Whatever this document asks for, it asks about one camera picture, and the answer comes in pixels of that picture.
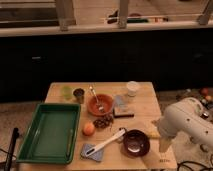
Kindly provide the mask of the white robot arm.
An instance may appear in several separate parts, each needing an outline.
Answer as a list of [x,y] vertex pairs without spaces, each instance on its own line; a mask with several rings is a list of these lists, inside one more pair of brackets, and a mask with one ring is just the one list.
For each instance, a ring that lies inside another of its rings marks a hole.
[[179,131],[213,149],[213,124],[201,117],[204,111],[201,102],[193,97],[168,105],[157,120],[159,151],[165,153]]

